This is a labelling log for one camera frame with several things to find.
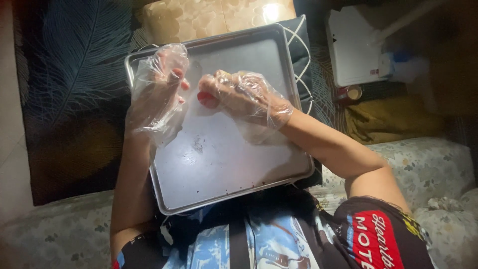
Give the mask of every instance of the aluminum sheet pan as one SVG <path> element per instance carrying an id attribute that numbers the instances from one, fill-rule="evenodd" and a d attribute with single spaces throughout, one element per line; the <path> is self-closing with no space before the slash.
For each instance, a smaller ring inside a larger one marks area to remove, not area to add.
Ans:
<path id="1" fill-rule="evenodd" d="M 297 85 L 285 38 L 278 23 L 184 42 L 190 60 L 186 78 L 182 130 L 151 163 L 153 187 L 161 212 L 183 213 L 205 205 L 309 177 L 312 158 L 280 133 L 262 145 L 247 143 L 222 112 L 203 107 L 196 98 L 203 74 L 217 69 L 262 73 L 270 84 L 300 109 Z M 128 55 L 130 86 L 138 61 L 148 49 Z"/>

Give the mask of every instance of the tile floor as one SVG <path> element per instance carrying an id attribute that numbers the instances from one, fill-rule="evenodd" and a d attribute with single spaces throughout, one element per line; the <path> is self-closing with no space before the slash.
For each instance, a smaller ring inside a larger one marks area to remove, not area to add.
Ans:
<path id="1" fill-rule="evenodd" d="M 0 224 L 33 208 L 11 5 L 0 2 Z"/>

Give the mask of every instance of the forearm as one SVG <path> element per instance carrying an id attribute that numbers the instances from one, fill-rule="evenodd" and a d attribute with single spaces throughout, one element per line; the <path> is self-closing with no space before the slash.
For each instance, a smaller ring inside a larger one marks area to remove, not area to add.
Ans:
<path id="1" fill-rule="evenodd" d="M 364 145 L 298 110 L 294 110 L 281 133 L 341 178 L 388 167 Z"/>
<path id="2" fill-rule="evenodd" d="M 153 218 L 153 195 L 148 180 L 150 140 L 146 134 L 125 139 L 111 212 L 111 233 Z"/>

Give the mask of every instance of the clear plastic glove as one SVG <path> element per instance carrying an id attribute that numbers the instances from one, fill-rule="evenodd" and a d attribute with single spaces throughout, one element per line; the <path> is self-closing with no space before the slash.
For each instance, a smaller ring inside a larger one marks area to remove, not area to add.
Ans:
<path id="1" fill-rule="evenodd" d="M 171 129 L 168 121 L 185 102 L 178 90 L 189 88 L 184 79 L 188 65 L 187 50 L 182 44 L 165 45 L 139 62 L 126 114 L 125 137 L 138 132 L 163 135 Z"/>
<path id="2" fill-rule="evenodd" d="M 228 113 L 243 137 L 256 144 L 282 128 L 293 112 L 292 104 L 263 75 L 248 71 L 204 75 L 197 98 L 207 108 L 219 106 Z"/>

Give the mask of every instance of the tray rim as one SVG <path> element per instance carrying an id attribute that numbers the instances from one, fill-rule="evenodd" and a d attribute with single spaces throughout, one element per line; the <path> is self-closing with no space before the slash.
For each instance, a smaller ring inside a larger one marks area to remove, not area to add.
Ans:
<path id="1" fill-rule="evenodd" d="M 215 36 L 211 36 L 211 37 L 185 41 L 185 42 L 182 42 L 182 44 L 184 44 L 186 49 L 187 49 L 187 48 L 191 48 L 191 47 L 198 47 L 198 46 L 208 45 L 208 44 L 215 43 L 215 42 L 222 42 L 224 40 L 234 39 L 236 37 L 242 37 L 244 35 L 257 34 L 258 31 L 263 32 L 263 31 L 273 31 L 273 30 L 279 31 L 279 32 L 282 33 L 284 45 L 285 45 L 285 48 L 286 48 L 288 61 L 286 61 L 285 64 L 287 65 L 286 67 L 287 67 L 287 70 L 288 70 L 288 73 L 289 73 L 289 79 L 292 82 L 292 91 L 293 91 L 293 100 L 289 100 L 289 101 L 293 102 L 293 105 L 294 105 L 295 108 L 302 111 L 300 98 L 299 98 L 299 92 L 298 92 L 298 89 L 297 89 L 297 84 L 295 82 L 293 65 L 292 65 L 291 55 L 290 55 L 290 51 L 289 51 L 289 46 L 287 44 L 287 37 L 285 35 L 285 30 L 283 29 L 282 25 L 280 25 L 279 23 L 275 22 L 275 23 L 271 23 L 271 24 L 268 24 L 268 25 L 249 28 L 249 29 L 240 30 L 240 31 L 236 31 L 236 32 L 230 32 L 230 33 L 226 33 L 226 34 L 219 34 L 219 35 L 215 35 Z M 148 53 L 148 52 L 155 52 L 160 47 L 161 46 L 159 46 L 157 48 L 140 50 L 138 52 L 128 54 L 125 57 L 124 65 L 125 65 L 126 74 L 127 74 L 127 77 L 128 77 L 128 80 L 127 80 L 128 86 L 130 88 L 132 87 L 133 77 L 134 77 L 134 74 L 133 74 L 133 71 L 132 71 L 132 68 L 131 68 L 131 65 L 130 65 L 130 59 L 134 56 L 137 56 L 137 55 L 144 55 L 145 53 Z M 201 201 L 201 202 L 196 202 L 196 203 L 193 203 L 193 204 L 190 204 L 190 205 L 185 205 L 185 206 L 181 206 L 181 207 L 178 207 L 178 208 L 169 209 L 164 205 L 163 196 L 161 194 L 161 188 L 159 186 L 159 179 L 158 179 L 158 176 L 157 176 L 157 173 L 156 173 L 156 165 L 154 163 L 154 158 L 155 158 L 155 155 L 156 155 L 155 154 L 156 149 L 152 150 L 151 152 L 152 152 L 152 154 L 151 154 L 151 157 L 150 157 L 150 163 L 151 163 L 150 164 L 150 175 L 151 175 L 151 179 L 152 179 L 154 194 L 155 194 L 155 198 L 156 198 L 156 201 L 157 201 L 158 208 L 159 208 L 160 212 L 164 215 L 167 215 L 167 216 L 184 213 L 184 212 L 187 212 L 187 211 L 195 210 L 195 209 L 207 206 L 207 205 L 214 204 L 216 202 L 221 202 L 221 201 L 224 201 L 224 200 L 236 198 L 236 197 L 239 197 L 239 196 L 242 196 L 242 195 L 250 194 L 250 193 L 253 193 L 253 192 L 265 190 L 265 189 L 276 187 L 276 186 L 280 186 L 280 185 L 283 185 L 283 184 L 292 183 L 292 182 L 295 182 L 299 179 L 303 179 L 303 178 L 307 178 L 307 177 L 311 176 L 314 173 L 314 170 L 315 170 L 314 161 L 312 159 L 312 156 L 310 156 L 309 154 L 304 152 L 304 154 L 307 155 L 308 166 L 309 166 L 309 171 L 305 174 L 300 174 L 300 175 L 297 175 L 297 176 L 294 176 L 294 177 L 291 177 L 291 178 L 288 178 L 288 179 L 283 179 L 281 181 L 276 181 L 276 182 L 273 182 L 273 183 L 257 186 L 257 187 L 254 187 L 254 188 L 245 189 L 245 190 L 242 190 L 242 191 L 227 193 L 227 194 L 224 194 L 224 195 L 221 195 L 221 196 L 218 196 L 218 197 L 210 198 L 208 200 Z"/>

